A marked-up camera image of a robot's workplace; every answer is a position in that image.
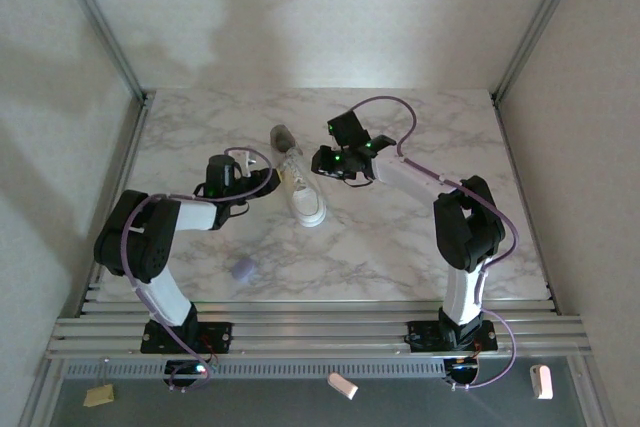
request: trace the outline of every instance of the black mounting bracket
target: black mounting bracket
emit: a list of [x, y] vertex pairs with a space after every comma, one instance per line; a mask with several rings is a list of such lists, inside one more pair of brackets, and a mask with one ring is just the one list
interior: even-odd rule
[[455, 348], [445, 339], [441, 332], [441, 322], [438, 320], [416, 320], [407, 322], [409, 333], [404, 341], [409, 344], [411, 353], [418, 352], [491, 352], [498, 350], [496, 331], [493, 322], [482, 321], [482, 324], [471, 336], [470, 342]]
[[[227, 354], [231, 345], [230, 322], [198, 322], [193, 304], [184, 323], [172, 327], [173, 332], [198, 354]], [[143, 354], [184, 354], [184, 349], [155, 320], [144, 327], [140, 352]]]

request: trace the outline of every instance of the shoe sole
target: shoe sole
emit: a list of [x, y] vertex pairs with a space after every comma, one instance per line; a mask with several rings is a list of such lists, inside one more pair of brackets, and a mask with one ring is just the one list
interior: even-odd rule
[[306, 221], [304, 219], [301, 219], [298, 216], [295, 216], [295, 217], [298, 223], [303, 227], [316, 227], [317, 225], [320, 225], [322, 223], [322, 221], [325, 219], [326, 216], [327, 216], [327, 209], [325, 208], [324, 212], [322, 212], [322, 216], [320, 216], [317, 220]]

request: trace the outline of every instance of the gray floor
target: gray floor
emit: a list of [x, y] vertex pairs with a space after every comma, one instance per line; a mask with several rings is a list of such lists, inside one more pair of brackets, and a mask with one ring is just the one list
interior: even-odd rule
[[[533, 399], [529, 367], [551, 367], [554, 399]], [[504, 360], [485, 360], [481, 373]], [[171, 393], [161, 381], [113, 381], [116, 401], [82, 406], [94, 380], [65, 381], [53, 427], [105, 426], [583, 426], [584, 420], [564, 359], [521, 359], [493, 386], [451, 392], [435, 379], [360, 380], [353, 401], [324, 380], [220, 380], [187, 394]]]

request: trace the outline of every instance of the white sneaker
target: white sneaker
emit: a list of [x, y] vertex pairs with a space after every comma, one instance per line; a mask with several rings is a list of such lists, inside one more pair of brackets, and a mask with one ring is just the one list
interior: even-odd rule
[[327, 207], [305, 175], [302, 151], [284, 125], [271, 129], [271, 148], [293, 216], [305, 227], [319, 225], [327, 215]]

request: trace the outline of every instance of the white connector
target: white connector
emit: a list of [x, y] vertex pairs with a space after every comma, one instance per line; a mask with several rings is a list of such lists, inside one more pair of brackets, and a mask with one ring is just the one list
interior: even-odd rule
[[349, 400], [352, 400], [353, 396], [356, 395], [356, 392], [358, 391], [357, 385], [352, 384], [336, 372], [329, 374], [329, 378], [327, 380], [331, 387], [336, 389]]
[[533, 393], [536, 399], [553, 399], [553, 384], [551, 382], [551, 369], [546, 365], [534, 365], [530, 369]]
[[249, 170], [249, 168], [256, 163], [256, 159], [252, 157], [251, 153], [245, 150], [233, 150], [229, 153], [229, 155], [233, 157], [236, 162], [238, 162], [238, 165], [240, 165], [240, 172], [242, 173], [242, 176], [250, 177], [251, 171]]

